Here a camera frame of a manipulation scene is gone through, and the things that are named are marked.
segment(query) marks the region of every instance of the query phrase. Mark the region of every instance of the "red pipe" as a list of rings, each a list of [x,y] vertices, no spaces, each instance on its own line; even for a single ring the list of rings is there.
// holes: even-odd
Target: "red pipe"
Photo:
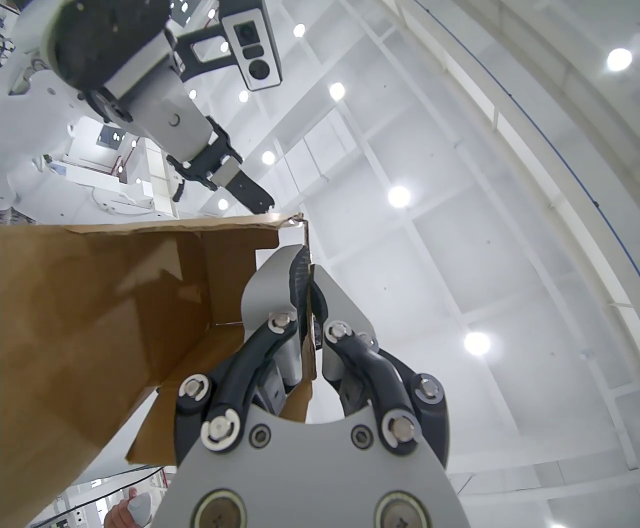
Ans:
[[[138,136],[138,139],[136,139],[136,147],[138,146],[139,140],[140,140],[140,136]],[[131,152],[129,152],[129,155],[127,156],[127,159],[122,164],[122,169],[123,170],[127,168],[127,162],[129,161],[129,158],[131,157],[131,154],[133,154],[133,151],[136,149],[136,147],[132,147],[131,148]]]
[[[111,167],[111,172],[109,174],[111,174],[111,176],[113,176],[113,170],[116,168],[116,165],[118,164],[118,160],[121,158],[122,156],[120,154],[118,154],[118,157],[116,158],[116,163],[113,164],[113,167]]]

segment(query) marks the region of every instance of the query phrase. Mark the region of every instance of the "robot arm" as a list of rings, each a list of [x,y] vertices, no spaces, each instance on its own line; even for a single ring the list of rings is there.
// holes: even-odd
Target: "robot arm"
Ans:
[[[279,395],[292,387],[267,383],[267,374],[275,364],[280,378],[308,332],[300,295],[307,264],[306,248],[278,250],[245,289],[244,345],[231,361],[182,383],[179,470],[154,528],[468,528],[444,471],[449,422],[440,382],[380,349],[370,322],[318,265],[311,309],[322,328],[323,374],[345,419],[278,418]]]
[[[15,43],[77,90],[103,121],[153,139],[184,179],[211,190],[224,186],[254,214],[267,212],[273,199],[244,174],[228,134],[201,114],[183,85],[231,65],[249,90],[282,82],[264,2],[222,0],[219,16],[220,24],[175,38],[165,27],[169,0],[38,0],[22,12]],[[231,53],[200,61],[193,45],[214,36],[225,37]],[[25,89],[23,75],[14,90]]]

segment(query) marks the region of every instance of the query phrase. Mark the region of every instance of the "brown cardboard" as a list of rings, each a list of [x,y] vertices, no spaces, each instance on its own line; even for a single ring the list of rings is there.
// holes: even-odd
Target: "brown cardboard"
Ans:
[[[288,223],[0,228],[3,528],[24,527],[62,492],[151,390],[166,381],[161,408],[187,370],[237,349],[242,327],[216,324],[240,320],[254,251],[276,247]],[[133,449],[141,460],[158,456],[153,444],[166,450],[172,412],[154,406]]]

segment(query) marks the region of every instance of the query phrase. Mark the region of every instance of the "camera module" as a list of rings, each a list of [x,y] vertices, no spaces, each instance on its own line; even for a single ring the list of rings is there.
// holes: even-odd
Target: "camera module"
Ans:
[[[249,74],[258,81],[263,81],[269,77],[271,69],[262,59],[258,59],[249,64]]]
[[[260,42],[260,36],[258,35],[258,30],[254,22],[238,24],[234,26],[234,30],[241,47],[251,46],[251,44],[258,44]]]

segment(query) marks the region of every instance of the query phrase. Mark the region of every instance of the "recessed light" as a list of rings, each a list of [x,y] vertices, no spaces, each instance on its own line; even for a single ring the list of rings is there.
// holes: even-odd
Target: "recessed light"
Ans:
[[[483,356],[489,352],[490,347],[489,338],[482,332],[469,332],[465,336],[465,348],[474,356]]]
[[[300,38],[305,34],[305,25],[298,24],[295,28],[293,28],[293,35]]]
[[[276,155],[272,151],[267,150],[267,152],[262,155],[262,162],[265,165],[273,165],[276,163]]]
[[[628,49],[619,47],[609,53],[609,56],[607,57],[607,66],[612,72],[621,72],[629,67],[632,60],[633,55],[631,55],[631,52]]]
[[[334,101],[340,101],[344,97],[344,86],[342,83],[334,83],[329,88],[329,94]]]
[[[394,187],[387,195],[389,203],[398,209],[402,209],[409,204],[411,193],[406,187]]]

